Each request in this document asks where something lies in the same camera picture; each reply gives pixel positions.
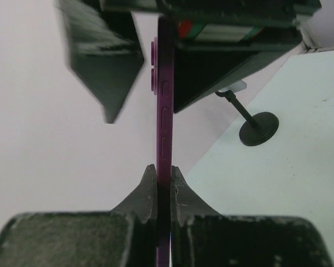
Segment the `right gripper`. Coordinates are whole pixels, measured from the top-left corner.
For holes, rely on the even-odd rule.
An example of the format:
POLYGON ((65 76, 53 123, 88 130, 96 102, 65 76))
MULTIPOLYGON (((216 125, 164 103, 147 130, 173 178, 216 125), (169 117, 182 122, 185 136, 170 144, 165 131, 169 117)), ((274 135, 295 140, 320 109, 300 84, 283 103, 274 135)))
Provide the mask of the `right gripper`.
POLYGON ((174 113, 267 67, 302 42, 320 1, 100 1, 176 23, 174 113))

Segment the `far black phone stand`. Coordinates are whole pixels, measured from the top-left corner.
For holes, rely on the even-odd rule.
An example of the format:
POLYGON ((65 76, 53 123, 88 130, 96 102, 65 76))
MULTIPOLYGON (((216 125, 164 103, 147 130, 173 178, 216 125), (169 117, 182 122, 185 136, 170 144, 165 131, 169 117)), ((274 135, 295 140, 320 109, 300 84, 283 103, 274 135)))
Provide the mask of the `far black phone stand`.
POLYGON ((249 147, 261 145, 273 137, 278 130, 279 119, 273 113, 260 112, 252 116, 231 90, 217 91, 215 94, 225 98, 245 119, 245 123, 239 130, 239 139, 244 145, 249 147))

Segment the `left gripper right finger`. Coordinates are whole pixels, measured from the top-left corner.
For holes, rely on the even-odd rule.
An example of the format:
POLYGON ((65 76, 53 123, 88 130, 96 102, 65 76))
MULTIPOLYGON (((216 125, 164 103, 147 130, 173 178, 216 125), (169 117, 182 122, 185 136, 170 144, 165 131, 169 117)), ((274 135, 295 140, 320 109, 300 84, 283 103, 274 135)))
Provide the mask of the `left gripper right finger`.
POLYGON ((333 266, 323 238, 306 219, 222 215, 172 168, 173 266, 333 266))

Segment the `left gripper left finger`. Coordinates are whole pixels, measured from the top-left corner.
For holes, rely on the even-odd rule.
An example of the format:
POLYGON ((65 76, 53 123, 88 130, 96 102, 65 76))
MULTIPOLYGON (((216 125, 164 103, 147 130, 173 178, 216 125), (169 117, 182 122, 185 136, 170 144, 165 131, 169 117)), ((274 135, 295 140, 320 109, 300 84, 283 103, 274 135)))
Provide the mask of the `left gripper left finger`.
POLYGON ((155 266, 154 165, 110 211, 28 212, 0 232, 0 266, 155 266))

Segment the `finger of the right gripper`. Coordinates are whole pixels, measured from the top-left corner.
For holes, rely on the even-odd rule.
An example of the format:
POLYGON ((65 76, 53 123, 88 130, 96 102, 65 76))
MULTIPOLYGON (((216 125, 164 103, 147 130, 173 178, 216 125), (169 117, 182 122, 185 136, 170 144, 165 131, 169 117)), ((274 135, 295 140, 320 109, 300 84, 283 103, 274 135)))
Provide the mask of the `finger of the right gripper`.
POLYGON ((100 1, 58 1, 67 63, 114 123, 144 64, 131 12, 104 11, 100 1))

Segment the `silver phone on stand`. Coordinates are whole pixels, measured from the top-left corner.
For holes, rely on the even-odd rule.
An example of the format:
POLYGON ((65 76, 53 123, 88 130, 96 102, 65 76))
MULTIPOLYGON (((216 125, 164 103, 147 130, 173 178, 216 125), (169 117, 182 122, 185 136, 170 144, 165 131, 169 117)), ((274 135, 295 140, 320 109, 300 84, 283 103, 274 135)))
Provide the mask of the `silver phone on stand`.
POLYGON ((220 89, 219 92, 227 92, 232 91, 233 93, 245 90, 247 88, 247 84, 243 80, 239 80, 229 86, 226 86, 223 89, 220 89))

